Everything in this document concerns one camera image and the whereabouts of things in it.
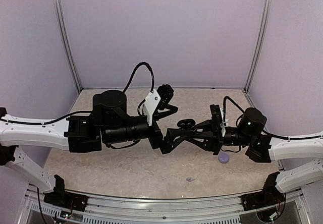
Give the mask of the black charging case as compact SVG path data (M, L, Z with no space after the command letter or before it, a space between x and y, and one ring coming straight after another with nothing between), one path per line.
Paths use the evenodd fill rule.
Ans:
M183 130L196 130L196 122L194 119L183 119L177 122L177 127Z

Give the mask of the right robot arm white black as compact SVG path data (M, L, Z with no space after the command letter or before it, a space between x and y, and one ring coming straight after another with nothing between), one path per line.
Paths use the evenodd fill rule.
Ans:
M226 126L224 113L211 112L211 120L190 129L187 141L217 155L222 146L246 146L245 154L254 162L270 163L283 159L311 158L294 169L270 174L258 195L261 205L268 206L278 197L301 186L322 180L322 133L283 137L263 132L266 117L249 107L236 127Z

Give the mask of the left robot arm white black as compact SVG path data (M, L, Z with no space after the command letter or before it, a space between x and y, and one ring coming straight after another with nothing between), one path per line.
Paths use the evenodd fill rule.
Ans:
M54 120L16 118L1 108L1 165L23 174L59 206L71 201L64 179L51 175L23 151L23 146L43 146L70 153L123 150L149 141L153 149L167 153L174 147L162 134L158 121L175 114L174 92L169 85L151 90L140 102L136 116L127 112L127 96L107 90L93 96L92 109L69 113Z

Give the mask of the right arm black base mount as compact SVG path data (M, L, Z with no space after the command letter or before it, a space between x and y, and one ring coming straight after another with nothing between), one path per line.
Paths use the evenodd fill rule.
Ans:
M244 211L264 208L267 206L275 205L284 202L286 197L276 188L276 179L279 172L270 174L261 191L251 194L244 194L241 196L241 201Z

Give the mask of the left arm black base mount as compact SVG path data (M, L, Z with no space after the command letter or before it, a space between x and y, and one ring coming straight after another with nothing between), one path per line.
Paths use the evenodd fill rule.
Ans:
M68 192L65 190L64 179L59 175L54 175L55 185L53 190L44 194L44 202L70 209L84 212L88 202L88 196L83 194L77 194Z

